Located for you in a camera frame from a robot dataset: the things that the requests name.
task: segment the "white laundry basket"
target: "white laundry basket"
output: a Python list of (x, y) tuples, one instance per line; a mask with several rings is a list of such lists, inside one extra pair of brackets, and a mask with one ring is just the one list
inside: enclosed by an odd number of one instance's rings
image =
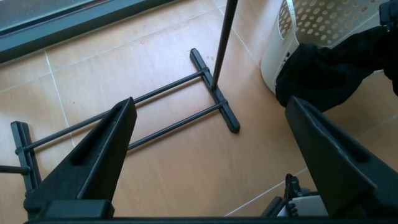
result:
[(284, 0), (261, 60), (261, 73), (275, 93), (276, 78), (299, 43), (338, 45), (379, 25), (379, 5), (387, 0)]

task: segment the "metal rod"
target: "metal rod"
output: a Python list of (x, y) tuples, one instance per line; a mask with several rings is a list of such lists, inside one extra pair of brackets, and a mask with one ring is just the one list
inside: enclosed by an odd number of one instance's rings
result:
[(16, 166), (0, 166), (0, 173), (8, 174), (28, 174), (28, 167), (16, 167)]
[[(194, 78), (196, 78), (196, 77), (199, 77), (199, 76), (201, 76), (201, 75), (203, 75), (203, 71), (196, 72), (196, 73), (194, 73), (194, 74), (192, 74), (192, 75), (189, 75), (189, 76), (187, 76), (187, 77), (185, 77), (185, 78), (182, 78), (182, 79), (180, 79), (180, 80), (177, 80), (177, 81), (175, 81), (175, 82), (173, 82), (173, 83), (170, 83), (170, 84), (168, 84), (168, 85), (166, 85), (166, 86), (163, 86), (163, 87), (161, 87), (161, 88), (159, 88), (159, 89), (157, 89), (157, 90), (154, 90), (154, 91), (152, 91), (152, 92), (150, 92), (150, 93), (147, 93), (147, 94), (145, 94), (144, 96), (140, 96), (140, 97), (138, 97), (138, 98), (136, 98), (136, 99), (134, 100), (134, 103), (135, 103), (135, 104), (136, 104), (136, 103), (140, 103), (140, 102), (142, 102), (142, 101), (144, 101), (144, 100), (147, 100), (147, 99), (149, 99), (149, 98), (151, 98), (151, 97), (153, 97), (153, 96), (155, 96), (155, 95), (157, 95), (157, 94), (159, 94), (159, 93), (162, 93), (162, 92), (164, 92), (164, 91), (167, 91), (167, 90), (169, 90), (169, 89), (171, 89), (171, 88), (174, 88), (174, 87), (176, 87), (176, 86), (178, 86), (178, 85), (181, 85), (181, 84), (183, 84), (183, 83), (185, 83), (185, 82), (187, 82), (187, 81), (189, 81), (189, 80), (192, 80), (192, 79), (194, 79)], [(94, 123), (95, 121), (104, 118), (105, 115), (106, 115), (107, 113), (108, 113), (108, 111), (105, 111), (104, 113), (101, 113), (101, 114), (99, 114), (99, 115), (97, 115), (97, 116), (94, 116), (94, 117), (92, 117), (92, 118), (89, 118), (89, 119), (87, 119), (87, 120), (85, 120), (85, 121), (82, 121), (82, 122), (80, 122), (80, 123), (78, 123), (78, 124), (75, 124), (75, 125), (73, 125), (73, 126), (70, 126), (69, 128), (66, 128), (66, 129), (64, 129), (64, 130), (62, 130), (62, 131), (59, 131), (59, 132), (55, 133), (55, 134), (52, 134), (52, 135), (50, 135), (50, 136), (47, 136), (46, 138), (40, 139), (40, 140), (38, 140), (38, 141), (36, 141), (36, 142), (33, 142), (32, 144), (26, 146), (25, 149), (24, 149), (24, 151), (33, 150), (34, 148), (39, 147), (39, 146), (41, 146), (41, 145), (43, 145), (43, 144), (45, 144), (45, 143), (47, 143), (47, 142), (50, 142), (50, 141), (52, 141), (52, 140), (54, 140), (54, 139), (57, 139), (57, 138), (59, 138), (59, 137), (61, 137), (61, 136), (63, 136), (63, 135), (66, 135), (66, 134), (68, 134), (68, 133), (70, 133), (70, 132), (72, 132), (72, 131), (76, 131), (77, 129), (80, 129), (80, 128), (86, 126), (86, 125), (89, 125), (89, 124), (91, 124), (91, 123)]]
[(149, 135), (147, 137), (144, 137), (144, 138), (142, 138), (142, 139), (130, 144), (129, 147), (128, 147), (128, 150), (134, 149), (137, 146), (140, 146), (140, 145), (142, 145), (144, 143), (147, 143), (150, 140), (153, 140), (153, 139), (155, 139), (155, 138), (157, 138), (157, 137), (159, 137), (159, 136), (161, 136), (161, 135), (163, 135), (163, 134), (165, 134), (167, 132), (170, 132), (170, 131), (172, 131), (172, 130), (174, 130), (176, 128), (179, 128), (179, 127), (183, 126), (184, 124), (187, 124), (187, 123), (189, 123), (189, 122), (191, 122), (191, 121), (193, 121), (195, 119), (198, 119), (201, 116), (204, 116), (204, 115), (206, 115), (206, 114), (208, 114), (208, 113), (210, 113), (210, 112), (212, 112), (214, 110), (220, 109), (223, 106), (223, 103), (226, 103), (226, 101), (223, 101), (221, 103), (213, 105), (213, 106), (211, 106), (211, 107), (209, 107), (209, 108), (207, 108), (207, 109), (205, 109), (205, 110), (203, 110), (203, 111), (201, 111), (199, 113), (196, 113), (196, 114), (194, 114), (192, 116), (189, 116), (189, 117), (187, 117), (187, 118), (185, 118), (185, 119), (183, 119), (183, 120), (181, 120), (181, 121), (179, 121), (179, 122), (177, 122), (175, 124), (172, 124), (172, 125), (170, 125), (167, 128), (164, 128), (164, 129), (162, 129), (160, 131), (155, 132), (154, 134), (151, 134), (151, 135)]
[(228, 0), (226, 4), (223, 28), (221, 30), (220, 43), (217, 51), (216, 65), (213, 72), (213, 82), (211, 84), (211, 88), (214, 90), (217, 88), (218, 78), (220, 77), (221, 67), (223, 66), (225, 50), (228, 44), (229, 33), (231, 32), (237, 4), (238, 0)]
[(179, 86), (179, 85), (181, 85), (181, 84), (183, 84), (183, 83), (185, 83), (185, 82), (187, 82), (189, 80), (192, 80), (192, 79), (194, 79), (196, 77), (199, 77), (201, 75), (203, 75), (203, 71), (196, 72), (196, 73), (194, 73), (192, 75), (189, 75), (189, 76), (187, 76), (185, 78), (177, 80), (177, 81), (175, 81), (173, 83), (170, 83), (170, 84), (168, 84), (166, 86), (163, 86), (162, 88), (158, 88), (157, 90), (154, 90), (154, 91), (152, 91), (150, 93), (147, 93), (144, 96), (140, 96), (140, 97), (138, 97), (138, 98), (136, 98), (134, 100), (134, 103), (140, 103), (140, 102), (142, 102), (144, 100), (147, 100), (147, 99), (149, 99), (149, 98), (151, 98), (151, 97), (153, 97), (155, 95), (158, 95), (159, 93), (163, 93), (164, 91), (167, 91), (167, 90), (169, 90), (171, 88)]

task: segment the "perforated plastic basket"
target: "perforated plastic basket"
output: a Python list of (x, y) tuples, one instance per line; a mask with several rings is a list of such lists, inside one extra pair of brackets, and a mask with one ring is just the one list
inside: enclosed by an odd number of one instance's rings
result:
[(284, 0), (261, 60), (261, 73), (275, 93), (275, 81), (299, 43), (338, 45), (379, 25), (379, 5), (387, 0)]

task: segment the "basket hole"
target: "basket hole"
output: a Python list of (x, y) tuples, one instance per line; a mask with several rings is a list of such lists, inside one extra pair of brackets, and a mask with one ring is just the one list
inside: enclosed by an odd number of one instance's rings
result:
[(330, 19), (333, 19), (334, 17), (336, 17), (337, 16), (337, 13), (336, 12), (332, 12), (331, 14), (330, 14)]
[(327, 5), (327, 8), (328, 8), (328, 9), (331, 9), (331, 8), (333, 8), (333, 6), (335, 6), (335, 3), (334, 3), (334, 2), (330, 2), (330, 3)]
[(353, 11), (351, 9), (348, 9), (347, 11), (344, 12), (344, 15), (349, 16), (351, 15)]
[(315, 5), (317, 3), (317, 0), (312, 0), (311, 2), (310, 2), (310, 6), (313, 6), (313, 5)]
[(367, 10), (368, 10), (368, 7), (367, 7), (367, 6), (364, 6), (364, 7), (361, 9), (361, 12), (364, 13), (364, 12), (366, 12)]

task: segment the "black rack foot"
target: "black rack foot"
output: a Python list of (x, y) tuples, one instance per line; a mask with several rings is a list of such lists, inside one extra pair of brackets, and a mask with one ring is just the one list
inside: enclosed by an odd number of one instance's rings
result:
[[(211, 87), (213, 83), (213, 76), (211, 75), (209, 68), (206, 66), (205, 61), (202, 59), (197, 49), (191, 50), (190, 58), (192, 62), (195, 64), (197, 70), (204, 72), (204, 74), (201, 77), (205, 82), (207, 89), (210, 92), (211, 97), (213, 97), (215, 103), (218, 104), (221, 103), (222, 101), (226, 101), (218, 86), (215, 89)], [(219, 110), (220, 113), (223, 115), (229, 130), (232, 133), (238, 133), (241, 128), (241, 125), (239, 124), (239, 121), (236, 119), (235, 114), (232, 112), (231, 108), (229, 107), (228, 102), (223, 103), (222, 107)]]
[(29, 168), (28, 173), (22, 174), (24, 176), (26, 192), (29, 193), (31, 190), (37, 188), (37, 186), (42, 182), (35, 158), (35, 152), (33, 150), (24, 150), (26, 146), (32, 144), (32, 141), (30, 140), (29, 127), (27, 123), (14, 121), (11, 123), (11, 130), (17, 147), (15, 153), (19, 157), (19, 163), (21, 164), (21, 167)]

